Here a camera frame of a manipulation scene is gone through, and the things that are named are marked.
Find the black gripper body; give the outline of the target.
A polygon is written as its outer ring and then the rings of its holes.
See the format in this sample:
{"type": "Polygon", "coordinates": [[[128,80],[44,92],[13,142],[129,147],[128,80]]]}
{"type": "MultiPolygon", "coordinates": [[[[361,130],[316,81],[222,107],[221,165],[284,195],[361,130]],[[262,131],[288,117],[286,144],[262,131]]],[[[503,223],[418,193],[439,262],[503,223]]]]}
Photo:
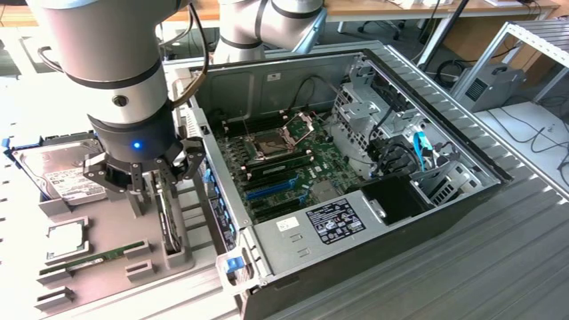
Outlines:
{"type": "Polygon", "coordinates": [[[182,151],[174,131],[172,101],[157,112],[133,124],[112,124],[88,117],[109,159],[120,165],[148,163],[164,157],[172,161],[182,151]]]}

